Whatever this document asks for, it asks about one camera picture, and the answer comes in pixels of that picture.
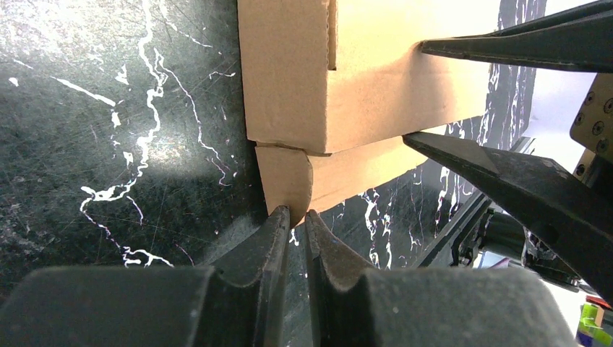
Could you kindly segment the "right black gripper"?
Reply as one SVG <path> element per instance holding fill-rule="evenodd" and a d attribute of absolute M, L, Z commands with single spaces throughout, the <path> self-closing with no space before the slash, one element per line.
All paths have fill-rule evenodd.
<path fill-rule="evenodd" d="M 496 32 L 420 42 L 420 52 L 492 64 L 596 74 L 570 137 L 584 146 L 574 176 L 549 158 L 428 132 L 404 143 L 462 176 L 612 303 L 612 2 L 594 1 Z"/>

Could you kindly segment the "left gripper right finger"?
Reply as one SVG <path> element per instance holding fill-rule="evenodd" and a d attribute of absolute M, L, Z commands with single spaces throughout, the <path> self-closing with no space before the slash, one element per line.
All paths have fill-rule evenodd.
<path fill-rule="evenodd" d="M 574 346 L 546 286 L 518 268 L 381 270 L 306 214 L 315 346 Z"/>

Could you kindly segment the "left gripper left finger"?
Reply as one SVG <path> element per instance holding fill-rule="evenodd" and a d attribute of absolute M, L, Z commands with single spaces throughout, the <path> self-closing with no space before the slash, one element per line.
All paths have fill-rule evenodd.
<path fill-rule="evenodd" d="M 287 207 L 198 267 L 48 267 L 1 308 L 3 346 L 278 346 Z"/>

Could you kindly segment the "brown cardboard box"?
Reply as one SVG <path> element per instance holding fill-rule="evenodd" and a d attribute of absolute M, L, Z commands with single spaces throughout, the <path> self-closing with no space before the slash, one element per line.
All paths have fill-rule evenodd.
<path fill-rule="evenodd" d="M 404 134 L 484 111 L 489 65 L 423 40 L 489 33 L 498 1 L 239 1 L 247 137 L 291 225 L 424 162 Z"/>

